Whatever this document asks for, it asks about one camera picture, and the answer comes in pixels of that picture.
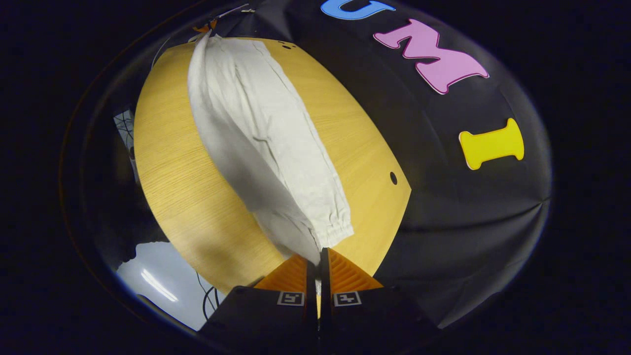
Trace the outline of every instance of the white floor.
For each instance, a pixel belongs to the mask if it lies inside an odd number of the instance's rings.
[[[206,323],[202,312],[204,291],[198,283],[197,273],[171,243],[137,245],[136,257],[123,263],[116,274],[132,292],[144,295],[194,330]],[[206,290],[211,287],[201,276],[199,279]],[[214,291],[209,295],[215,304]],[[222,302],[225,296],[220,292],[218,295]],[[210,317],[212,313],[212,306],[206,302],[206,314]]]

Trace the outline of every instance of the round table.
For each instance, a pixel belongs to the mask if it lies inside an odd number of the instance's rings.
[[[410,186],[373,122],[347,89],[301,48],[264,42],[294,84],[333,162],[355,234],[333,249],[373,275],[386,255]],[[193,120],[187,72],[194,44],[159,58],[141,91],[134,149],[145,197],[177,251],[219,291],[247,285],[284,259],[221,176]]]

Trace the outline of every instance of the blue letter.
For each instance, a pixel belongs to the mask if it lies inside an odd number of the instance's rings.
[[[370,5],[364,6],[357,11],[344,11],[341,9],[342,5],[350,3],[351,1],[352,0],[329,0],[322,4],[320,9],[323,13],[342,20],[361,20],[362,18],[370,17],[380,11],[394,11],[392,6],[388,6],[378,1],[370,1]]]

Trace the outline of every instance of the white pants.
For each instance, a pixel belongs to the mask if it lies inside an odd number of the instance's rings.
[[[206,34],[188,74],[213,162],[281,251],[315,263],[353,234],[339,176],[302,99],[264,43]]]

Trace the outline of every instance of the pink letter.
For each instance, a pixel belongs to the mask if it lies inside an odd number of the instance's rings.
[[[404,58],[438,59],[430,64],[416,64],[418,73],[438,93],[446,94],[449,92],[449,85],[469,76],[489,77],[482,65],[468,54],[438,48],[439,33],[434,29],[416,20],[409,21],[409,25],[388,33],[375,33],[373,37],[392,49],[399,48],[399,43],[409,38],[408,45],[403,50]]]

